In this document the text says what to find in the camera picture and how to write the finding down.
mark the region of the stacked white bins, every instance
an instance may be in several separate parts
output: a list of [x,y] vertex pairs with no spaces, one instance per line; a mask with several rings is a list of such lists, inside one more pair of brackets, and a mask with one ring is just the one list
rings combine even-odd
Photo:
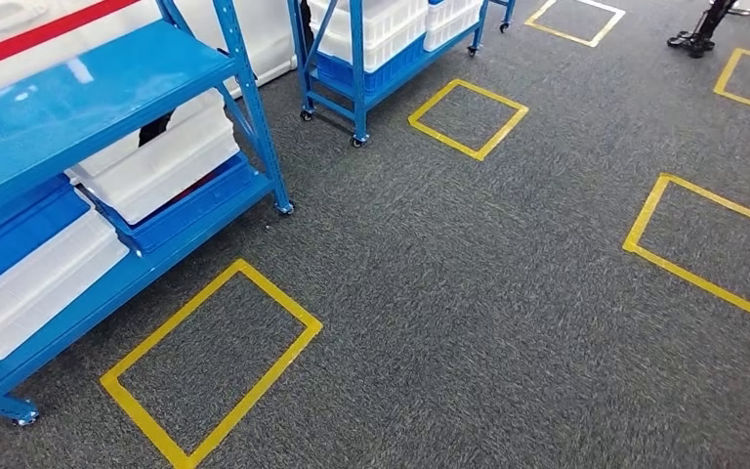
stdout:
[[223,100],[216,96],[214,104],[210,95],[201,95],[186,104],[186,110],[180,107],[177,113],[188,113],[187,107],[195,104],[202,109],[186,117],[175,115],[178,121],[167,132],[140,149],[122,143],[71,171],[88,191],[136,225],[239,151]]
[[0,275],[0,360],[128,253],[91,209]]
[[[363,70],[372,73],[421,37],[426,30],[427,0],[363,0]],[[310,0],[315,35],[328,0]],[[349,0],[339,0],[318,50],[352,63]]]
[[430,5],[424,50],[434,51],[479,21],[481,0],[443,0]]

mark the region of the tripod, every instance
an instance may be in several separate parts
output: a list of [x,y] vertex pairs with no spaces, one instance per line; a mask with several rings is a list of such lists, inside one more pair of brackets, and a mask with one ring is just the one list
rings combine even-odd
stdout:
[[688,51],[688,56],[693,59],[703,57],[707,51],[714,49],[711,37],[732,5],[734,5],[734,0],[715,0],[712,6],[703,12],[694,32],[680,31],[677,36],[668,39],[668,46],[685,49]]

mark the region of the black object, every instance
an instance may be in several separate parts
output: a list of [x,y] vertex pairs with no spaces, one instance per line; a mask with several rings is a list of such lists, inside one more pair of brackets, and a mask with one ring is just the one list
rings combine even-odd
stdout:
[[306,0],[300,0],[300,17],[303,19],[303,37],[306,39],[306,50],[312,49],[312,43],[314,42],[314,33],[309,27],[309,23],[312,22],[312,9],[309,8],[309,4]]
[[675,37],[668,39],[668,47],[680,48],[688,51],[688,56],[699,59],[706,52],[714,49],[711,38],[720,21],[734,5],[734,0],[716,0],[708,10],[703,12],[694,32],[680,31]]
[[140,130],[140,147],[157,138],[159,134],[168,130],[168,122],[171,120],[171,116],[174,111],[168,112],[162,117],[154,120]]

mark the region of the blue storage bin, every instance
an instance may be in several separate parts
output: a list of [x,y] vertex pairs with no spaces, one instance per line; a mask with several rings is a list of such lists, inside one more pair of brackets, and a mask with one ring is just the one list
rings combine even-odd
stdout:
[[[377,95],[390,81],[409,66],[417,63],[424,54],[424,37],[413,41],[395,57],[371,73],[363,73],[363,88],[366,95]],[[317,75],[321,81],[334,81],[341,87],[353,88],[352,66],[337,57],[317,53]]]
[[210,181],[179,200],[167,203],[134,226],[125,223],[113,208],[91,195],[90,197],[124,239],[133,242],[142,252],[152,252],[215,207],[243,191],[251,178],[255,177],[255,170],[241,151],[218,166],[211,175],[213,178]]
[[65,175],[4,204],[0,208],[0,275],[89,209]]

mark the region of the yellow tape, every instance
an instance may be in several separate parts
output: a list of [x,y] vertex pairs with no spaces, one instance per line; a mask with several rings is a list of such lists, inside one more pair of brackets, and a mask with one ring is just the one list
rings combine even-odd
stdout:
[[750,106],[750,99],[726,91],[726,86],[729,84],[731,74],[734,73],[734,69],[737,67],[740,58],[743,57],[743,55],[750,56],[750,51],[740,48],[734,49],[734,52],[731,53],[731,57],[729,58],[729,62],[723,68],[720,77],[717,79],[717,83],[714,85],[714,92],[720,96],[729,98],[730,100],[735,100],[739,103]]
[[610,20],[605,24],[605,26],[600,29],[600,31],[592,38],[592,39],[582,39],[581,37],[576,37],[570,34],[567,34],[566,32],[557,31],[551,27],[545,26],[544,24],[539,24],[536,22],[542,15],[545,14],[545,12],[548,11],[549,8],[554,6],[556,4],[557,0],[548,0],[544,5],[542,5],[539,10],[536,10],[536,13],[530,16],[527,20],[524,21],[524,24],[527,24],[528,26],[535,27],[536,29],[550,32],[551,34],[554,34],[556,36],[562,37],[564,39],[571,40],[573,42],[578,42],[579,44],[584,44],[588,47],[597,47],[600,42],[603,40],[606,34],[608,34],[616,24],[622,20],[622,17],[625,16],[625,11],[620,10],[618,8],[614,8],[608,5],[604,5],[599,2],[595,2],[593,0],[577,0],[580,3],[584,3],[587,5],[591,5],[592,7],[597,7],[602,10],[606,10],[613,13],[613,16],[610,17]]
[[[141,359],[154,345],[165,338],[174,328],[193,313],[205,300],[215,291],[220,289],[229,279],[238,273],[243,273],[266,294],[273,298],[280,306],[286,309],[292,316],[297,318],[306,327],[295,342],[289,346],[283,355],[271,366],[269,371],[255,383],[249,392],[237,403],[228,415],[217,425],[217,427],[202,441],[191,455],[186,454],[177,443],[168,436],[168,433],[159,426],[142,405],[134,398],[128,390],[119,383],[119,376],[131,367],[137,360]],[[194,468],[208,454],[211,453],[239,423],[251,407],[271,387],[274,381],[280,377],[286,367],[292,363],[298,355],[309,345],[309,342],[323,328],[323,325],[315,317],[297,304],[288,295],[283,293],[267,278],[257,272],[247,262],[238,259],[225,271],[196,294],[176,314],[159,326],[140,345],[132,350],[119,363],[114,365],[102,376],[100,382],[107,393],[119,404],[120,407],[131,417],[131,420],[140,427],[154,446],[168,459],[176,468]]]
[[[440,102],[449,92],[455,89],[457,86],[462,86],[464,88],[467,88],[471,91],[474,91],[476,93],[479,93],[480,95],[487,96],[488,98],[498,101],[499,103],[502,103],[504,105],[507,105],[509,107],[512,107],[516,110],[516,113],[513,114],[513,117],[510,118],[491,138],[488,140],[481,149],[471,149],[470,147],[467,147],[464,144],[461,144],[459,142],[456,142],[455,140],[451,139],[450,137],[447,137],[446,135],[440,133],[439,131],[421,123],[421,116],[423,116],[425,113],[427,113],[428,110],[433,108],[438,102]],[[415,110],[412,114],[409,116],[409,125],[412,127],[415,127],[416,129],[420,130],[421,132],[424,132],[425,134],[429,135],[430,137],[433,137],[434,139],[438,140],[439,142],[442,142],[446,145],[449,145],[455,149],[458,149],[459,151],[465,153],[468,156],[471,156],[478,161],[484,161],[484,159],[487,157],[490,152],[498,146],[502,140],[504,140],[505,137],[510,133],[510,131],[513,130],[514,127],[519,124],[519,122],[522,120],[525,114],[530,109],[522,104],[519,104],[513,100],[509,100],[503,96],[497,95],[493,93],[492,91],[485,90],[484,88],[481,88],[479,86],[474,85],[473,83],[468,83],[464,80],[455,79],[447,83],[446,86],[441,88],[440,91],[435,93],[432,98],[430,98],[429,101],[426,103],[423,103],[421,107]]]
[[640,238],[643,236],[643,232],[646,230],[648,221],[651,219],[651,215],[653,215],[654,210],[656,210],[657,204],[659,203],[659,200],[665,192],[665,189],[668,187],[669,183],[677,184],[678,186],[695,192],[713,202],[723,205],[729,210],[750,218],[749,208],[732,202],[731,200],[728,200],[727,198],[724,198],[713,192],[709,192],[700,186],[686,181],[685,179],[663,173],[660,174],[657,182],[651,189],[651,193],[648,195],[648,199],[646,199],[646,203],[643,205],[642,210],[640,210],[640,215],[634,222],[634,226],[632,226],[631,231],[628,232],[628,236],[625,238],[625,242],[623,243],[622,248],[628,252],[637,254],[638,256],[648,260],[650,263],[670,272],[671,274],[674,274],[675,276],[680,277],[683,280],[689,281],[692,284],[708,291],[709,293],[722,298],[729,303],[732,303],[734,306],[750,313],[750,301],[738,295],[735,295],[734,293],[731,293],[721,286],[712,283],[711,281],[692,272],[689,272],[686,269],[674,264],[673,262],[664,259],[640,246]]

